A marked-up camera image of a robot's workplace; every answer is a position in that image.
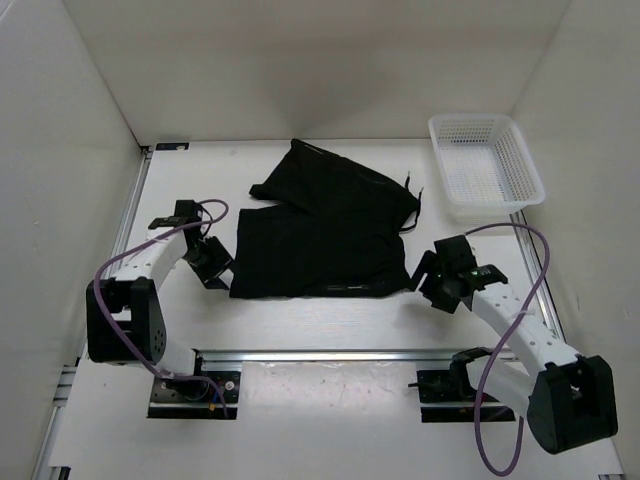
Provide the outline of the black shorts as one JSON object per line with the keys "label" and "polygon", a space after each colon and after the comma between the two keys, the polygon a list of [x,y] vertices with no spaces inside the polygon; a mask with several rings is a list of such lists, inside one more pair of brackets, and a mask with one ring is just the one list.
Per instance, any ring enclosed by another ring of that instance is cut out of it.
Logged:
{"label": "black shorts", "polygon": [[405,289],[402,234],[420,196],[408,184],[299,139],[239,213],[236,299],[382,298]]}

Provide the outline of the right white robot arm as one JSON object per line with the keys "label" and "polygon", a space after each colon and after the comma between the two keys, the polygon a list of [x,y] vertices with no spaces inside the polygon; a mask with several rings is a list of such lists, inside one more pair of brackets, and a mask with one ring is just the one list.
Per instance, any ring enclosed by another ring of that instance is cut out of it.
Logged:
{"label": "right white robot arm", "polygon": [[445,386],[455,396],[500,401],[528,423],[534,439],[550,454],[617,434],[609,364],[557,338],[496,266],[477,263],[464,236],[439,240],[426,251],[410,288],[445,313],[465,306],[504,340],[520,363],[512,367],[486,347],[456,353]]}

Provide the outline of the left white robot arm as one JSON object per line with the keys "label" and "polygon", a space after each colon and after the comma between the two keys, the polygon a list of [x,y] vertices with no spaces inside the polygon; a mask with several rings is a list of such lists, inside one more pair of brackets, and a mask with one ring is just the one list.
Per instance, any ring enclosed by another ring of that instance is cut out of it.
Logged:
{"label": "left white robot arm", "polygon": [[188,400],[206,395],[210,377],[198,352],[171,340],[159,291],[180,262],[207,290],[227,290],[221,276],[233,258],[212,225],[229,213],[219,199],[178,200],[174,212],[151,221],[143,243],[106,261],[86,289],[87,342],[95,363],[141,366],[175,382]]}

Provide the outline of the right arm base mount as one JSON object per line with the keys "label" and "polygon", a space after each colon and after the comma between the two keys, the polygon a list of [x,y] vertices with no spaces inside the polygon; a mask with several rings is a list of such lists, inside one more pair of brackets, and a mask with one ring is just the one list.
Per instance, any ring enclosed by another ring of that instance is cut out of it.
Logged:
{"label": "right arm base mount", "polygon": [[[419,395],[422,423],[472,423],[475,396],[465,397],[452,385],[448,370],[418,370],[410,383]],[[513,411],[491,396],[485,395],[480,409],[482,422],[512,422]]]}

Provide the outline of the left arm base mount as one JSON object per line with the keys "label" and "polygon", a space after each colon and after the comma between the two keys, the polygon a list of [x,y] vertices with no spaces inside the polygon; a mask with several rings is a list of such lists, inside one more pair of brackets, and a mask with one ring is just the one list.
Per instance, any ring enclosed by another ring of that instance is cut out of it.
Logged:
{"label": "left arm base mount", "polygon": [[204,366],[202,374],[222,391],[204,381],[156,379],[151,388],[147,417],[171,420],[236,420],[239,410],[241,368],[238,364]]}

